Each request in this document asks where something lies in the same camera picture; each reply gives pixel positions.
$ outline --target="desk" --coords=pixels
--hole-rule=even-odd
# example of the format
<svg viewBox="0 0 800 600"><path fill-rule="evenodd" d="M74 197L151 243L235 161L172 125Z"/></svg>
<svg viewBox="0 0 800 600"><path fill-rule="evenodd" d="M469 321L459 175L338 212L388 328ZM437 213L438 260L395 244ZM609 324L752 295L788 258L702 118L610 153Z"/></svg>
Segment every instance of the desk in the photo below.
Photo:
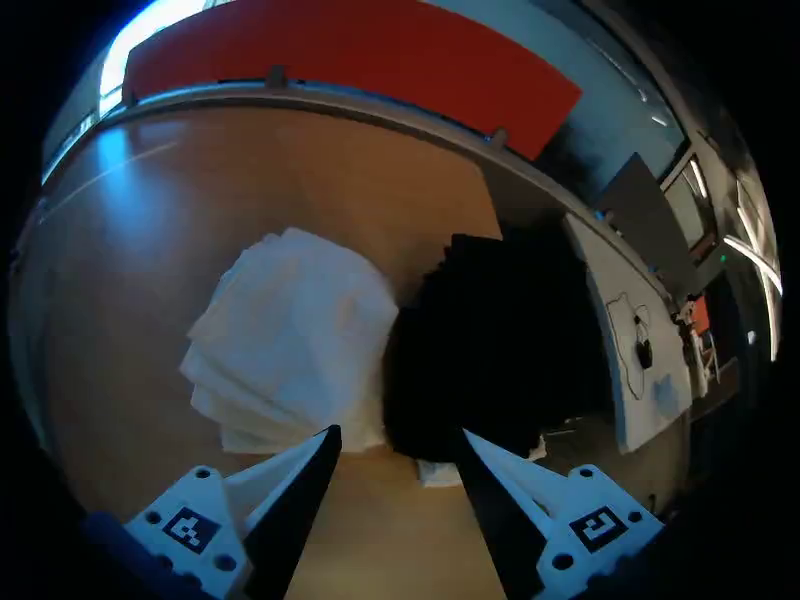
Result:
<svg viewBox="0 0 800 600"><path fill-rule="evenodd" d="M497 237L480 169L411 136L310 112L181 110L88 140L45 190L17 314L56 452L89 510L126 521L196 464L225 454L178 372L186 332L224 273L295 226L369 258L398 302L454 231ZM423 489L388 448L343 455L287 598L499 599L462 488Z"/></svg>
<svg viewBox="0 0 800 600"><path fill-rule="evenodd" d="M603 331L611 372L617 443L632 452L666 429L692 403L689 368L677 326L658 293L598 234L572 215L566 226L586 263L586 284ZM621 294L627 294L626 302ZM631 306L647 322L653 366L636 356Z"/></svg>

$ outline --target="stack of white napkins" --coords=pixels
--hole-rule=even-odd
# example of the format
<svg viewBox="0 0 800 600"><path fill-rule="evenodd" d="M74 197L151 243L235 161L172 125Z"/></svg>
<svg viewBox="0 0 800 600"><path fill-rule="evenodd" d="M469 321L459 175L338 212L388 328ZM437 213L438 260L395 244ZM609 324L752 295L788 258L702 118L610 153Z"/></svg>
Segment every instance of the stack of white napkins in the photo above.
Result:
<svg viewBox="0 0 800 600"><path fill-rule="evenodd" d="M268 235L189 331L192 406L229 452L281 452L333 423L346 452L384 443L380 368L396 316L363 257L298 229Z"/></svg>

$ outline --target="black cloth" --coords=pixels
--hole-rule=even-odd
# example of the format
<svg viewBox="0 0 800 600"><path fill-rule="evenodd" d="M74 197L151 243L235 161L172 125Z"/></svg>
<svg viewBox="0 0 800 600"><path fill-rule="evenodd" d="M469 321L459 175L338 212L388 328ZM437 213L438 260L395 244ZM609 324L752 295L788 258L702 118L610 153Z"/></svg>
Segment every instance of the black cloth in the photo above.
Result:
<svg viewBox="0 0 800 600"><path fill-rule="evenodd" d="M561 220L504 240L453 235L395 322L384 425L397 452L452 462L466 428L527 457L543 428L610 399L608 363Z"/></svg>

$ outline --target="wooden tabletop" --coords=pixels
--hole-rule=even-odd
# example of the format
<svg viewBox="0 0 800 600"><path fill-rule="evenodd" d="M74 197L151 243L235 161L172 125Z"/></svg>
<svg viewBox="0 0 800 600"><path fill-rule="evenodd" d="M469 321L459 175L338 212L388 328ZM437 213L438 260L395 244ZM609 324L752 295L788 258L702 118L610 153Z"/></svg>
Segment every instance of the wooden tabletop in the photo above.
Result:
<svg viewBox="0 0 800 600"><path fill-rule="evenodd" d="M413 137L308 112L172 112L90 140L46 189L17 283L37 393L78 500L121 520L224 454L177 368L240 252L299 227L370 259L398 302L454 232L499 236L481 170ZM289 597L502 598L461 488L343 455Z"/></svg>

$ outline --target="red object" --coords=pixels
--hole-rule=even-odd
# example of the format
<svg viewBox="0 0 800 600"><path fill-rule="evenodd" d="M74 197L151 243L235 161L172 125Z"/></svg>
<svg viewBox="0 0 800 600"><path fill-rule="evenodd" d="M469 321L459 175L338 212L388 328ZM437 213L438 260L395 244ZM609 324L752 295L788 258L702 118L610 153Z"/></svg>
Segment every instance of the red object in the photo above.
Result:
<svg viewBox="0 0 800 600"><path fill-rule="evenodd" d="M703 335L711 328L711 322L708 319L708 308L706 307L706 297L700 296L694 303L694 330L697 335Z"/></svg>
<svg viewBox="0 0 800 600"><path fill-rule="evenodd" d="M289 79L358 88L445 115L539 155L581 91L499 33L416 0L237 0L131 51L123 95L220 80Z"/></svg>

